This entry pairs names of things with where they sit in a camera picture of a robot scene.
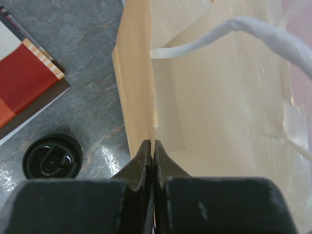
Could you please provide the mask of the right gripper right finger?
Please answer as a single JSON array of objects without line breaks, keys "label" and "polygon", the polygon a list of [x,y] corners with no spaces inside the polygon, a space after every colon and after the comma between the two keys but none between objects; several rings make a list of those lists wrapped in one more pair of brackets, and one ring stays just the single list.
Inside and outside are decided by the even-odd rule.
[{"label": "right gripper right finger", "polygon": [[154,185],[154,232],[167,234],[169,232],[169,218],[167,211],[167,193],[165,183],[168,178],[191,177],[167,154],[160,140],[155,141],[153,157],[153,185]]}]

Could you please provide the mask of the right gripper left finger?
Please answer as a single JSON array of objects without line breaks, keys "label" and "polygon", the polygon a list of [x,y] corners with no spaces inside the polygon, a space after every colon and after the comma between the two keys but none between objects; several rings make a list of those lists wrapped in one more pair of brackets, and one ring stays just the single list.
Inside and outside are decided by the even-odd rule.
[{"label": "right gripper left finger", "polygon": [[111,180],[114,205],[111,234],[152,232],[152,158],[150,140],[142,141],[136,156]]}]

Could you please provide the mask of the brown paper bag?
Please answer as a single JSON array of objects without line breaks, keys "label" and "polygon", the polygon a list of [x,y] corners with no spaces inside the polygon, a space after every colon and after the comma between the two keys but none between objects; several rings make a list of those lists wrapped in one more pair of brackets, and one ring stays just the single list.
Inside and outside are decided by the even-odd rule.
[{"label": "brown paper bag", "polygon": [[304,229],[312,222],[312,155],[290,64],[244,32],[177,58],[150,57],[237,16],[279,29],[288,20],[279,0],[126,1],[112,57],[130,154],[143,140],[160,140],[192,176],[268,178]]}]

